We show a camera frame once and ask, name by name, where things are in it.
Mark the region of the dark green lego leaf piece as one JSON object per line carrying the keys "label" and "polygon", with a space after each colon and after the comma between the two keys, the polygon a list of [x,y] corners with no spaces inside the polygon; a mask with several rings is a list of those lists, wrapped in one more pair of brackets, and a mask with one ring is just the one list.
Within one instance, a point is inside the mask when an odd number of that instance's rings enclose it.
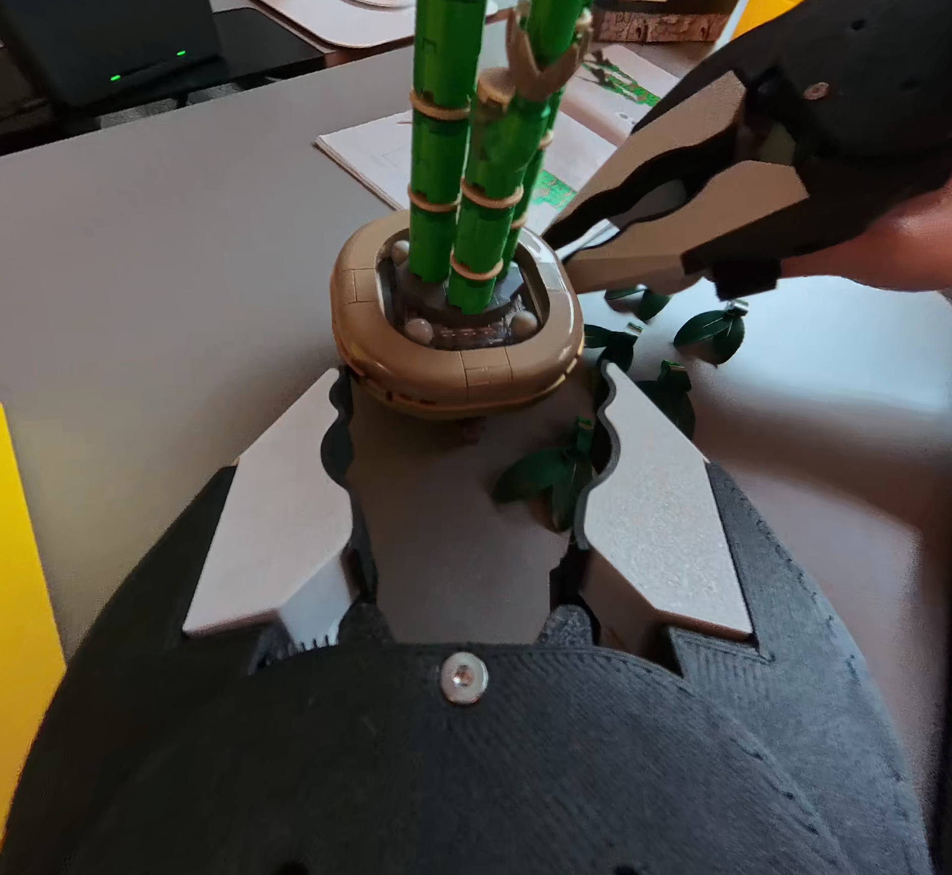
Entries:
{"label": "dark green lego leaf piece", "polygon": [[636,381],[636,385],[688,440],[694,439],[696,415],[690,398],[692,382],[681,363],[662,361],[655,380]]}
{"label": "dark green lego leaf piece", "polygon": [[553,529],[569,530],[582,494],[596,475],[593,439],[592,420],[577,417],[567,443],[537,450],[510,465],[492,488],[491,499],[506,504],[543,498]]}
{"label": "dark green lego leaf piece", "polygon": [[652,321],[671,299],[644,284],[608,290],[603,298],[612,310],[629,314],[640,323]]}
{"label": "dark green lego leaf piece", "polygon": [[719,367],[730,361],[744,344],[748,304],[734,300],[718,310],[708,310],[687,320],[673,338],[679,352]]}
{"label": "dark green lego leaf piece", "polygon": [[593,350],[597,354],[593,365],[601,368],[604,363],[611,363],[627,372],[633,362],[635,346],[644,328],[630,322],[623,329],[614,330],[595,324],[585,324],[585,350]]}

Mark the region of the black box device green light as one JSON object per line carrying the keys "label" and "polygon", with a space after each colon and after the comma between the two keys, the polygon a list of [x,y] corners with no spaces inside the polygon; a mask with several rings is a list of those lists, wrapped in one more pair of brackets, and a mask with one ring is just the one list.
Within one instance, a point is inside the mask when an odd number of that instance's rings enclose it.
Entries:
{"label": "black box device green light", "polygon": [[1,0],[1,37],[55,107],[81,108],[219,58],[209,0]]}

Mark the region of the person's right hand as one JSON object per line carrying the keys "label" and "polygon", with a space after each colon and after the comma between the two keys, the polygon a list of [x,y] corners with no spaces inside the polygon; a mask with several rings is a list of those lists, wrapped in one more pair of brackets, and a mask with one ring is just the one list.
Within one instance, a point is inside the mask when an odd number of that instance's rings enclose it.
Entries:
{"label": "person's right hand", "polygon": [[899,292],[951,289],[951,184],[878,218],[848,242],[786,259],[781,276],[832,276]]}

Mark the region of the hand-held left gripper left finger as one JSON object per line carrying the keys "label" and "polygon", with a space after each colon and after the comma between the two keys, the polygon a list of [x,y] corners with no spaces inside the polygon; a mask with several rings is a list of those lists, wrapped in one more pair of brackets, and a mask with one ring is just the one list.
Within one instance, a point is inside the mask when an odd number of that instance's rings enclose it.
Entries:
{"label": "hand-held left gripper left finger", "polygon": [[352,413],[351,377],[330,369],[236,460],[185,636],[277,624],[296,648],[332,646],[351,607],[374,595],[346,482]]}

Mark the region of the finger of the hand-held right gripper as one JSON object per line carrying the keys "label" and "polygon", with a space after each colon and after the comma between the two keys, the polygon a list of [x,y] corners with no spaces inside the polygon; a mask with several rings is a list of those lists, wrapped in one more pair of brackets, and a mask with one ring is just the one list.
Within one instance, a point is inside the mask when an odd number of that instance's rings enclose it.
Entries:
{"label": "finger of the hand-held right gripper", "polygon": [[734,160],[744,83],[726,72],[633,131],[546,229],[554,250],[576,242],[601,221],[628,214],[660,188],[686,192],[723,172]]}
{"label": "finger of the hand-held right gripper", "polygon": [[765,222],[807,198],[794,168],[744,161],[672,213],[573,254],[565,273],[577,293],[646,286],[675,294],[722,263],[779,261],[775,229]]}

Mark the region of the lego bamboo plant model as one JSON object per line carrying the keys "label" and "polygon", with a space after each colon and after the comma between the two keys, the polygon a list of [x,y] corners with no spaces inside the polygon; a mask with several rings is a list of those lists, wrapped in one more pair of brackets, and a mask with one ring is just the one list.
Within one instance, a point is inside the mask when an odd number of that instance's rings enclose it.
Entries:
{"label": "lego bamboo plant model", "polygon": [[355,380],[417,417],[532,405],[574,369],[576,294],[553,250],[521,240],[594,0],[519,0],[506,63],[477,71],[487,0],[416,0],[409,210],[356,231],[329,281]]}

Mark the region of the lego instruction booklet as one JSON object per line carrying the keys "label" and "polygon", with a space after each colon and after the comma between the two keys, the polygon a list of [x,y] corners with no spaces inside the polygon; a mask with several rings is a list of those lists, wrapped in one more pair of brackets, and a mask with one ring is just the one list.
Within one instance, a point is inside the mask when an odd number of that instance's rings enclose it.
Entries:
{"label": "lego instruction booklet", "polygon": [[[633,48],[590,51],[567,84],[528,207],[541,235],[679,77]],[[321,135],[316,146],[395,210],[409,207],[411,111]]]}

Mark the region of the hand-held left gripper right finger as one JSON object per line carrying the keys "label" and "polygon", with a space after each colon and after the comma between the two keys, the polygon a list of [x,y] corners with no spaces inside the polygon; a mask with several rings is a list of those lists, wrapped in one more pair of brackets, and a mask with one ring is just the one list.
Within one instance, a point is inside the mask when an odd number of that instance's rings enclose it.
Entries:
{"label": "hand-held left gripper right finger", "polygon": [[612,362],[598,423],[608,459],[580,496],[580,595],[601,643],[646,656],[665,626],[727,641],[753,636],[708,476],[708,460]]}

